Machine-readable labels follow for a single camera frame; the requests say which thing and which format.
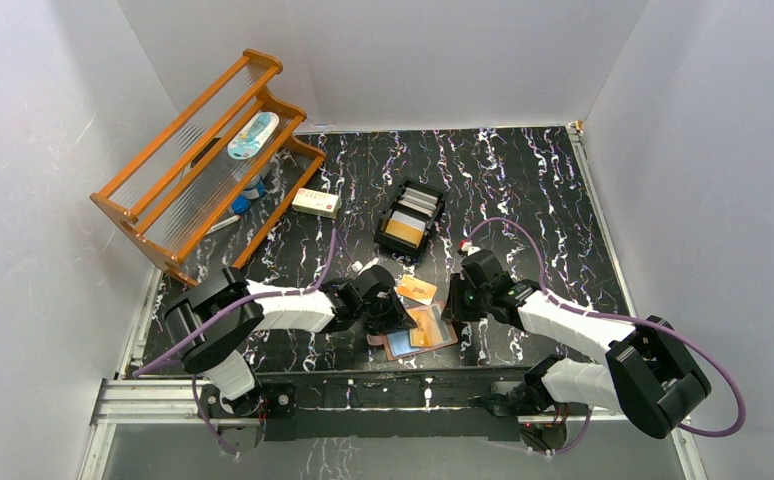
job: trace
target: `blue cap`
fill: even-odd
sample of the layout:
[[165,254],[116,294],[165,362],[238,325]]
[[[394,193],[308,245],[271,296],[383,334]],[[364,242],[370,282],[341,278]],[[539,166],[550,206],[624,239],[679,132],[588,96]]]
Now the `blue cap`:
[[249,200],[240,195],[235,200],[234,203],[231,204],[231,210],[234,210],[234,213],[237,215],[242,215],[246,213],[246,210],[249,209]]

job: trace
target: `white wall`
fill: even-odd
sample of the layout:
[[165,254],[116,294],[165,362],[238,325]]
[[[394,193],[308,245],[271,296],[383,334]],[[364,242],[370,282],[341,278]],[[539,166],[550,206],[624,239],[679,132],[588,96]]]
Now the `white wall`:
[[174,115],[115,0],[0,1],[0,479],[77,475],[150,271],[88,195]]
[[587,115],[645,0],[119,0],[176,107],[247,47],[316,128],[563,123]]
[[[697,440],[709,478],[774,478],[774,2],[650,2],[585,132],[638,313],[713,352],[749,403],[740,434]],[[711,379],[694,423],[723,428]]]

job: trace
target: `black marble table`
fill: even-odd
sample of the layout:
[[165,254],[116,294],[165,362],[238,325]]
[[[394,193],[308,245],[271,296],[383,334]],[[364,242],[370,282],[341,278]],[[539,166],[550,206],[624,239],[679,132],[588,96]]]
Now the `black marble table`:
[[[304,287],[318,275],[327,256],[332,226],[350,252],[338,249],[332,276],[348,276],[353,257],[375,256],[398,279],[413,274],[439,286],[445,301],[449,274],[460,269],[457,246],[480,221],[503,216],[519,222],[538,241],[547,265],[547,284],[559,295],[606,312],[626,313],[584,179],[564,127],[401,131],[309,135],[304,141],[327,153],[325,168],[307,188],[342,197],[336,221],[288,211],[255,252],[244,272],[251,280]],[[296,178],[301,165],[289,156],[273,160],[268,194],[244,221],[205,238],[188,261],[199,279],[236,259],[261,222]],[[416,262],[381,251],[372,242],[379,211],[391,184],[401,177],[448,190],[439,235]],[[539,267],[528,242],[512,228],[494,224],[479,232],[475,245],[491,249],[511,273],[536,278]],[[144,360],[171,346],[160,323],[160,305],[184,290],[165,278],[158,294]],[[415,306],[407,301],[407,306]],[[541,335],[493,320],[456,324],[459,343],[435,352],[388,361],[383,349],[367,345],[361,325],[328,335],[301,331],[255,332],[245,356],[258,373],[326,370],[401,370],[465,366],[533,365],[550,353],[578,352]],[[165,375],[181,375],[172,368]]]

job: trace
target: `black case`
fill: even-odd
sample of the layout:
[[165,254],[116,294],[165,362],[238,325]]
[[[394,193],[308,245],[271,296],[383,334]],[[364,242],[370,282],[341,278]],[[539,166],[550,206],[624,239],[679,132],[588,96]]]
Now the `black case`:
[[[412,186],[414,190],[427,193],[428,195],[431,195],[432,197],[437,198],[437,203],[435,204],[435,208],[434,208],[434,214],[431,217],[428,217],[422,212],[419,212],[417,210],[414,210],[412,208],[408,208],[404,205],[399,204],[399,199],[405,193],[405,189],[407,189],[409,186]],[[445,190],[440,190],[438,188],[430,187],[428,185],[415,182],[407,178],[403,178],[395,186],[395,190],[393,191],[393,196],[392,196],[392,200],[390,201],[390,205],[386,210],[381,211],[381,218],[379,219],[378,223],[375,225],[375,238],[373,239],[373,241],[376,244],[381,245],[389,250],[407,255],[414,259],[418,259],[420,254],[422,254],[422,252],[424,252],[425,248],[428,246],[428,241],[436,233],[437,220],[439,220],[440,215],[443,214],[443,207],[445,206],[445,200],[446,200]],[[384,230],[387,228],[387,222],[390,220],[390,216],[393,215],[393,212],[396,210],[402,213],[405,213],[413,218],[419,219],[420,221],[425,222],[425,228],[423,229],[423,232],[422,232],[422,239],[420,240],[418,246],[412,245],[388,233],[384,233]]]

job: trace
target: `wooden rack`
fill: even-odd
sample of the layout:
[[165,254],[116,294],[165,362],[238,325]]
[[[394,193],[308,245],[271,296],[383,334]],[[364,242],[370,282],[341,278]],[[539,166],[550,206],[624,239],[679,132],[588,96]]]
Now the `wooden rack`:
[[[242,267],[296,191],[325,161],[325,152],[293,136],[307,118],[267,88],[281,62],[246,50],[219,79],[90,199],[158,268],[189,284],[184,261],[246,185],[281,148],[310,160],[304,174],[234,262]],[[279,124],[263,148],[243,161],[227,157],[228,142],[255,115],[274,112]]]

